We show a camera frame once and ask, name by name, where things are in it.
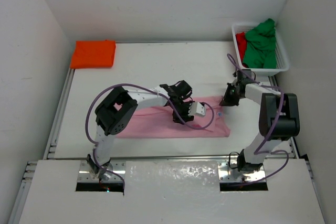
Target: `green towel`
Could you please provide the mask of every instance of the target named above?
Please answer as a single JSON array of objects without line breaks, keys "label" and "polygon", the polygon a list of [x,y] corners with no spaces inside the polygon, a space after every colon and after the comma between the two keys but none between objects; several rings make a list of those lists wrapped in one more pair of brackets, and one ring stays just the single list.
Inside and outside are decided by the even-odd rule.
[{"label": "green towel", "polygon": [[243,63],[249,68],[277,68],[275,22],[268,19],[245,34],[247,48]]}]

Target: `white laundry basket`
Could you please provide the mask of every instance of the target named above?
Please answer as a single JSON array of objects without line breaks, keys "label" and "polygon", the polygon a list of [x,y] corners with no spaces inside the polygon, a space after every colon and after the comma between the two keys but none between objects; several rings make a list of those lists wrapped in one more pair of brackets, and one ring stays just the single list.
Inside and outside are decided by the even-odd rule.
[{"label": "white laundry basket", "polygon": [[[259,23],[251,23],[251,22],[235,23],[232,25],[233,41],[235,43],[235,48],[237,52],[238,64],[242,69],[247,69],[247,68],[243,66],[243,63],[240,60],[236,34],[250,31],[258,25]],[[275,74],[279,72],[284,72],[289,69],[288,56],[287,56],[285,47],[283,46],[282,39],[277,31],[275,32],[275,36],[277,40],[276,48],[275,48],[275,56],[277,58],[277,68],[274,68],[274,69],[251,68],[251,71],[255,72],[259,76],[274,76]]]}]

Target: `white wall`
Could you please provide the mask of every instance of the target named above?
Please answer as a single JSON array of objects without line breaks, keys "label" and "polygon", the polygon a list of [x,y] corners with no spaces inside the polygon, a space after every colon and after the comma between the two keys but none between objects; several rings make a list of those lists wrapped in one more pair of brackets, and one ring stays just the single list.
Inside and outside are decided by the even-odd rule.
[{"label": "white wall", "polygon": [[42,158],[72,48],[44,0],[0,0],[0,223]]},{"label": "white wall", "polygon": [[335,0],[289,0],[278,24],[292,64],[278,81],[298,95],[297,142],[308,154],[328,223],[336,222],[335,17]]},{"label": "white wall", "polygon": [[231,39],[237,20],[277,19],[286,0],[46,0],[70,40]]}]

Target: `metal base plate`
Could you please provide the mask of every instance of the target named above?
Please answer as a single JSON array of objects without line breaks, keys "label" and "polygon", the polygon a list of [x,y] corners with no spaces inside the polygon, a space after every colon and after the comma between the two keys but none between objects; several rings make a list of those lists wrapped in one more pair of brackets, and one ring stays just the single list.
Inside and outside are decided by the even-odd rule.
[{"label": "metal base plate", "polygon": [[[235,167],[237,165],[236,163],[237,156],[232,155],[230,160],[231,160],[231,167]],[[158,162],[164,162],[164,161],[180,161],[180,162],[188,162],[188,161],[213,161],[214,159],[212,158],[174,158],[174,159],[154,159],[151,158],[150,161],[158,161]],[[110,164],[113,167],[113,171],[117,174],[119,174],[121,177],[125,178],[125,173],[126,173],[126,161],[127,160],[111,160]],[[220,159],[216,160],[218,163],[218,179],[220,184],[234,184],[234,183],[249,183],[249,182],[254,182],[259,179],[262,179],[265,177],[265,171],[264,167],[262,166],[261,169],[257,172],[254,173],[240,173],[237,171],[237,169],[232,169],[229,167],[229,158],[228,156],[223,156]],[[92,184],[92,183],[106,183],[106,184],[120,184],[122,181],[119,177],[112,175],[109,180],[101,181],[99,182],[99,179],[96,177],[96,175],[91,171],[90,166],[87,164],[86,161],[82,161],[80,163],[80,169],[78,173],[78,178],[77,178],[77,184]],[[255,184],[258,183],[265,183],[265,180],[262,180],[260,182],[256,182]]]}]

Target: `red cloth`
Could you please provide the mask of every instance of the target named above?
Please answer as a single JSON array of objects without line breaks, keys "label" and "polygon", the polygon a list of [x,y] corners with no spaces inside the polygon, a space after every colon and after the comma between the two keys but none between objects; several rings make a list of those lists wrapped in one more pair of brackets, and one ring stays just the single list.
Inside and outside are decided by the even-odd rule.
[{"label": "red cloth", "polygon": [[236,34],[238,51],[241,61],[243,62],[243,58],[245,55],[245,51],[247,48],[247,40],[245,39],[245,33]]}]

